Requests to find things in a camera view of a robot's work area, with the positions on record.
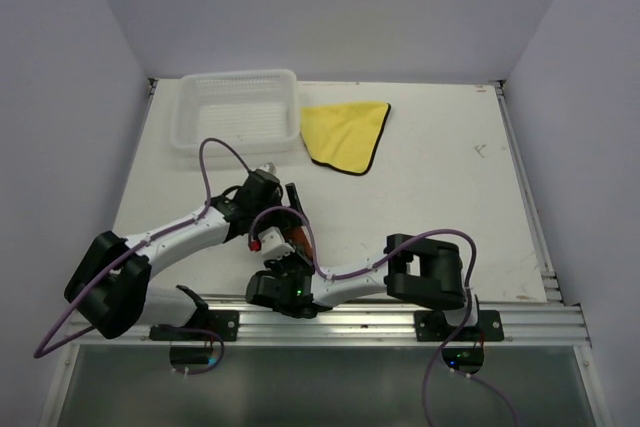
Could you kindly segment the brown towel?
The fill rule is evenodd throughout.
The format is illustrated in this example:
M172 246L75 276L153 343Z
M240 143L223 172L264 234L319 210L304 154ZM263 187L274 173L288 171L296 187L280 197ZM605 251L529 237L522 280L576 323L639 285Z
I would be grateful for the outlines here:
M294 248L294 252L284 257L285 263L307 273L314 271L313 248L302 227L292 227L284 231L285 240Z

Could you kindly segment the yellow towel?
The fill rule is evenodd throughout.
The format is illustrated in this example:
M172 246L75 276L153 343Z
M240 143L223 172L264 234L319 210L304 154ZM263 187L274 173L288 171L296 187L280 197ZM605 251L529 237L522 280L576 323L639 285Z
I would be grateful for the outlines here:
M366 175L391 109L374 101L303 107L300 134L311 161L346 175Z

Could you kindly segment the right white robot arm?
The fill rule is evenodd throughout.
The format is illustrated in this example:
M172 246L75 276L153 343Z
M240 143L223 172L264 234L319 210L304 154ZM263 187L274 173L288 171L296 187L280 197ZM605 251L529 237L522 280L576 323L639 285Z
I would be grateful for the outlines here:
M256 240L264 269L246 288L247 303L292 318L311 319L341 304L384 293L405 303L444 314L451 336L468 339L481 327L477 298L469 286L476 260L471 248L468 269L459 246L422 236L393 234L383 252L359 264L320 268L315 259L274 230Z

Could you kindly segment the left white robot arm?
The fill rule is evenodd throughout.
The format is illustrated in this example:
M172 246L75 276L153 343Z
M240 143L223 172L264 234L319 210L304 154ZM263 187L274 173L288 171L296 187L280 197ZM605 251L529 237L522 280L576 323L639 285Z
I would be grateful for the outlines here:
M106 339L142 324L170 325L185 339L197 339L208 326L204 301L184 286L154 290L151 280L201 250L250 234L252 226L283 231L297 226L292 215L277 213L283 206L301 210L295 185L258 168L243 184L209 195L172 224L129 236L103 232L86 251L64 298Z

